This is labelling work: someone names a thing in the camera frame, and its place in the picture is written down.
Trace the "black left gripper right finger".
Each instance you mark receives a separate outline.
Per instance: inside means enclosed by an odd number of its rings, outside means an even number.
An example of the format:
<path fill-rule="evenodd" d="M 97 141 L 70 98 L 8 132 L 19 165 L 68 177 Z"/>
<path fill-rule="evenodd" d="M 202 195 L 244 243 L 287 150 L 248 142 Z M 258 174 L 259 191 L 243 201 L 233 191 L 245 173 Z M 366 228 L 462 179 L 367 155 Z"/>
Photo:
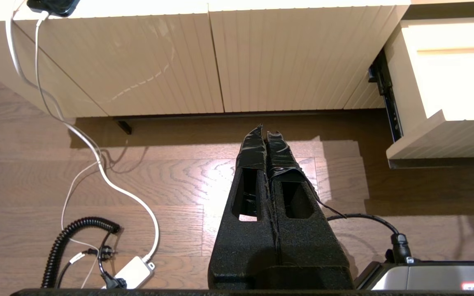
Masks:
<path fill-rule="evenodd" d="M 267 176 L 275 264 L 264 289 L 353 289 L 349 261 L 318 195 L 281 133 L 267 133 Z"/>

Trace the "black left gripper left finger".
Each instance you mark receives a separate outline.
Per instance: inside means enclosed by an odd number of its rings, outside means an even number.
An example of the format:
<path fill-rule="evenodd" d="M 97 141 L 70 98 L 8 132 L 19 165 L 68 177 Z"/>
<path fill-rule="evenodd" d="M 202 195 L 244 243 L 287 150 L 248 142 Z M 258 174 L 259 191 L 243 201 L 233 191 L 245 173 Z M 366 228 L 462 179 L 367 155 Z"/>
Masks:
<path fill-rule="evenodd" d="M 280 289 L 279 189 L 263 126 L 247 133 L 208 267 L 210 289 Z"/>

